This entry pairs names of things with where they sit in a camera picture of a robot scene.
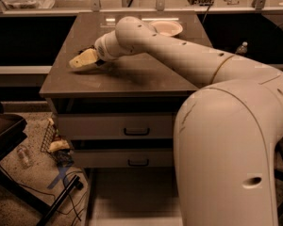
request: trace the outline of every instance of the plastic bottle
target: plastic bottle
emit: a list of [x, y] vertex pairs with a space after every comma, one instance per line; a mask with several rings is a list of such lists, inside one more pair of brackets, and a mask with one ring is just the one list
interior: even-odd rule
[[25, 169], [29, 168], [32, 163], [31, 159], [29, 158], [29, 150], [25, 145], [19, 145], [17, 148], [17, 154], [21, 160], [21, 163]]
[[236, 50], [236, 55], [245, 56], [247, 53], [247, 42], [244, 41], [242, 45], [240, 45]]

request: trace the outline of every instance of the clear plastic bottle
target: clear plastic bottle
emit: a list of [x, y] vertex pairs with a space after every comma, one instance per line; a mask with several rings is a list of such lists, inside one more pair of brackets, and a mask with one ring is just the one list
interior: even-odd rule
[[19, 145], [17, 148], [17, 154], [21, 160], [22, 166], [27, 169], [32, 165], [30, 156], [29, 156], [29, 150], [27, 147], [23, 144]]
[[239, 56], [245, 57], [246, 53], [247, 53], [247, 42], [244, 41], [244, 42], [242, 43], [242, 45], [240, 45], [240, 46], [237, 48], [235, 54], [236, 54], [236, 55], [239, 55]]

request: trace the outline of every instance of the desk top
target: desk top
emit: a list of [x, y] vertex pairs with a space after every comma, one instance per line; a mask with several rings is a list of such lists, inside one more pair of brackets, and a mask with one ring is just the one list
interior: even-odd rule
[[70, 59], [113, 30], [124, 16], [136, 16], [149, 22], [155, 18], [177, 19], [183, 26], [183, 32], [178, 35], [180, 39], [210, 46], [206, 32], [191, 11], [79, 13], [40, 95], [44, 98], [145, 97], [182, 96], [196, 91], [197, 87], [147, 54], [123, 56], [80, 72], [69, 67]]

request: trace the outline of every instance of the drawer handle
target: drawer handle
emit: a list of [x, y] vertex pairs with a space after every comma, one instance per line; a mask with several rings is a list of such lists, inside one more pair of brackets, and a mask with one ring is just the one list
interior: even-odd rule
[[128, 159], [128, 166], [130, 167], [147, 167], [149, 166], [150, 160], [146, 159], [144, 161], [131, 161]]
[[150, 128], [146, 128], [146, 129], [124, 128], [124, 134], [126, 136], [148, 136], [150, 134]]

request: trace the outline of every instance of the chair seat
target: chair seat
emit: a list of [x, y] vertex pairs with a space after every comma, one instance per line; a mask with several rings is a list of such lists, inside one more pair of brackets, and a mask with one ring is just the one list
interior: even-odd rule
[[26, 120], [15, 114], [0, 113], [0, 160], [9, 154], [26, 135]]

